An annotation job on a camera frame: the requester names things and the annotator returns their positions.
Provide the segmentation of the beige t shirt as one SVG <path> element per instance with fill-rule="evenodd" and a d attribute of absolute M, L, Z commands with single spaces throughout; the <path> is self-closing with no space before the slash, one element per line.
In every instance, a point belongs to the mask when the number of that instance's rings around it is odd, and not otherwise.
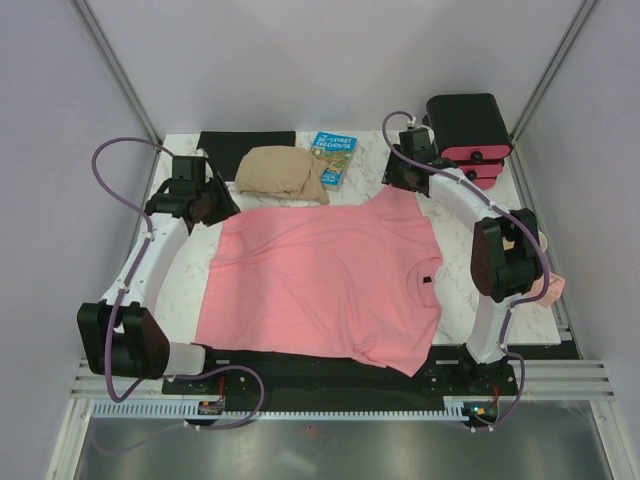
<path fill-rule="evenodd" d="M 301 147 L 255 147 L 239 164 L 235 189 L 241 194 L 328 205 L 329 197 L 321 181 L 326 167 L 326 161 Z"/>

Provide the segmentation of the black pink drawer unit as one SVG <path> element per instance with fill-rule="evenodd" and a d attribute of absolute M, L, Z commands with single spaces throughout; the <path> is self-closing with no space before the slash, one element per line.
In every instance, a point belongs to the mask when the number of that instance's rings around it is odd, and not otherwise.
<path fill-rule="evenodd" d="M 423 120 L 435 133 L 441 158 L 455 163 L 478 188 L 494 187 L 513 144 L 493 94 L 434 96 L 426 102 Z"/>

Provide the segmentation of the pink t shirt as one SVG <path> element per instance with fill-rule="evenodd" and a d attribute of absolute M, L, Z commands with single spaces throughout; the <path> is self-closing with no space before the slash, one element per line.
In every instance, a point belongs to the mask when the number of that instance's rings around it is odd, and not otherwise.
<path fill-rule="evenodd" d="M 195 339 L 413 376 L 439 324 L 442 262 L 416 196 L 397 188 L 357 206 L 249 210 L 223 224 Z"/>

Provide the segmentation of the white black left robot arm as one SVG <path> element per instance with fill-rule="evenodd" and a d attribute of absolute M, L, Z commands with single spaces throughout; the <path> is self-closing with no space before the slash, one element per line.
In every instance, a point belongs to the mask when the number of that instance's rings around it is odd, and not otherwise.
<path fill-rule="evenodd" d="M 220 174 L 202 156 L 175 156 L 171 175 L 144 207 L 144 230 L 114 283 L 77 314 L 92 373 L 134 379 L 184 375 L 198 393 L 219 382 L 202 346 L 168 339 L 155 307 L 169 269 L 197 225 L 212 226 L 240 212 Z"/>

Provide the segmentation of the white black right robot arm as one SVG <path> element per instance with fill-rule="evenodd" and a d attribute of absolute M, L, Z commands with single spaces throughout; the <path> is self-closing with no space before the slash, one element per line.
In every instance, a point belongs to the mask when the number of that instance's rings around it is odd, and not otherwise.
<path fill-rule="evenodd" d="M 471 334 L 458 363 L 458 381 L 467 392 L 483 392 L 510 373 L 508 361 L 523 363 L 508 348 L 514 311 L 546 294 L 550 267 L 539 242 L 537 217 L 527 208 L 507 211 L 444 158 L 429 157 L 433 130 L 408 125 L 392 143 L 385 181 L 410 188 L 451 210 L 472 233 L 470 273 L 479 292 Z"/>

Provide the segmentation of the yellow mug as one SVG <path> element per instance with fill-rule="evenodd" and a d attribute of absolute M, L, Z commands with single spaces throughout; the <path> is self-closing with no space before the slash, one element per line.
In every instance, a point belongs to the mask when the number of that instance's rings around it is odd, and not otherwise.
<path fill-rule="evenodd" d="M 546 252 L 548 249 L 548 240 L 542 231 L 538 231 L 538 240 L 541 251 Z"/>

